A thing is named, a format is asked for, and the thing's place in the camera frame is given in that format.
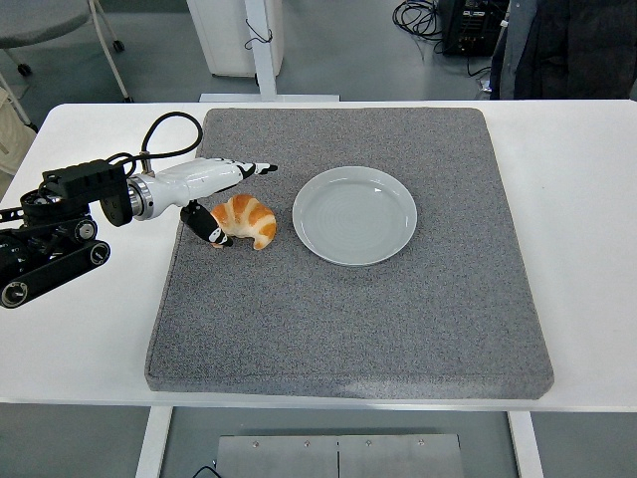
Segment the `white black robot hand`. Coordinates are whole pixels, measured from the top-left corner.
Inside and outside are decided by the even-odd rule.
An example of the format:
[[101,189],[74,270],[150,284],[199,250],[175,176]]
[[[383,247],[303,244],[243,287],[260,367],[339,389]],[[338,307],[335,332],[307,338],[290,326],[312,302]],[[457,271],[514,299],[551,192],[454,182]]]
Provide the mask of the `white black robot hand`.
[[225,191],[255,174],[268,174],[278,167],[266,162],[243,162],[223,158],[195,158],[158,172],[140,175],[146,191],[139,219],[153,219],[170,205],[180,206],[181,221],[200,239],[213,245],[231,246],[232,239],[198,199]]

